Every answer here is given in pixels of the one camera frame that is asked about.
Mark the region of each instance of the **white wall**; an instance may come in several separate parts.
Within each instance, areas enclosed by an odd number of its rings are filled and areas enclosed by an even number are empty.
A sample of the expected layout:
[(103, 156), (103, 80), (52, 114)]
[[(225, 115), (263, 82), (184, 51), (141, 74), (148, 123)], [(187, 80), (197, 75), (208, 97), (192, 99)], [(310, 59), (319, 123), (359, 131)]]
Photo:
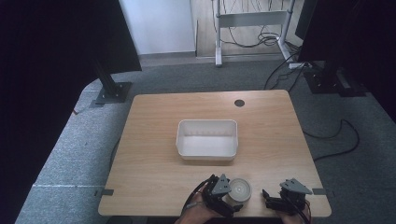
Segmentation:
[(137, 54), (195, 51), (190, 0), (120, 0)]

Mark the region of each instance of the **wooden table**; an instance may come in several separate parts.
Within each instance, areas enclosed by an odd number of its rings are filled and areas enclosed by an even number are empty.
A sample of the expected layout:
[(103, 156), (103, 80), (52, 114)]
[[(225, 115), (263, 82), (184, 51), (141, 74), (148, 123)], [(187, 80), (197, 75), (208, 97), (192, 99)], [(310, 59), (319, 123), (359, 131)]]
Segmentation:
[[(236, 100), (245, 105), (238, 107)], [(239, 147), (233, 161), (185, 161), (176, 147), (183, 119), (233, 119)], [(296, 178), (322, 189), (286, 91), (226, 91), (138, 95), (134, 98), (99, 213), (103, 216), (179, 216), (191, 191), (212, 174), (246, 179), (250, 200), (236, 217), (274, 217), (262, 189), (278, 197)], [(308, 195), (313, 217), (331, 213), (325, 195)]]

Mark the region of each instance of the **metal stand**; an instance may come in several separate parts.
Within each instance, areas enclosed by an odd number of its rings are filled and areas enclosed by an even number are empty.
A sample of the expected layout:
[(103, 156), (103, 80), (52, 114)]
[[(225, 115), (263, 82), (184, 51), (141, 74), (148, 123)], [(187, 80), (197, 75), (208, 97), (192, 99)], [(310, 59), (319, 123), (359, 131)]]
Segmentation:
[(132, 87), (132, 82), (116, 83), (110, 74), (105, 73), (96, 59), (92, 59), (91, 63), (103, 84), (103, 88), (100, 90), (96, 100), (92, 102), (91, 107), (103, 106), (104, 104), (124, 103), (128, 91)]
[(277, 41), (283, 57), (288, 63), (292, 63), (293, 59), (290, 57), (289, 51), (285, 46), (286, 34), (289, 30), (291, 14), (293, 13), (294, 1), (290, 1), (290, 6), (287, 11), (269, 11), (269, 12), (255, 12), (243, 14), (220, 14), (220, 0), (217, 1), (217, 14), (215, 24), (217, 27), (216, 36), (216, 66), (221, 67), (221, 38), (220, 28), (240, 27), (240, 26), (256, 26), (256, 25), (283, 25), (282, 36)]
[(346, 17), (339, 37), (333, 44), (330, 56), (323, 70), (317, 73), (304, 73), (306, 82), (312, 93), (339, 93), (341, 96), (347, 97), (365, 95), (367, 90), (348, 77), (346, 71), (340, 69), (345, 55), (344, 45), (347, 43), (347, 39), (359, 16), (364, 1), (358, 1)]

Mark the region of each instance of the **white plastic container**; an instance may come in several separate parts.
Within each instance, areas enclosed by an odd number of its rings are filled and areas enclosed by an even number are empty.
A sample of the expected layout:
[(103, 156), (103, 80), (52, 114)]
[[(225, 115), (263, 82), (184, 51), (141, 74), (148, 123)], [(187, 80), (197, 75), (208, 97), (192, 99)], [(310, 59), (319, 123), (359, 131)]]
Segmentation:
[(232, 119), (184, 119), (176, 146), (185, 160), (231, 161), (238, 149), (237, 124)]
[(245, 203), (251, 197), (251, 186), (242, 178), (236, 178), (230, 181), (231, 192), (228, 196), (233, 200), (235, 204)]

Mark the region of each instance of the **black curtain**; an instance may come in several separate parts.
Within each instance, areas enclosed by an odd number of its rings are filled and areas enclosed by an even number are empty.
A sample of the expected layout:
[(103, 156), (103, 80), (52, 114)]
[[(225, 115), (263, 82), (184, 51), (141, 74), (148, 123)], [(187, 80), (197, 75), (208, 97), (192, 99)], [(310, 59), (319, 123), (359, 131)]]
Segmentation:
[(118, 0), (0, 1), (0, 211), (13, 223), (85, 86), (141, 70)]
[(396, 2), (366, 0), (352, 37), (346, 43), (344, 67), (364, 85), (396, 122)]

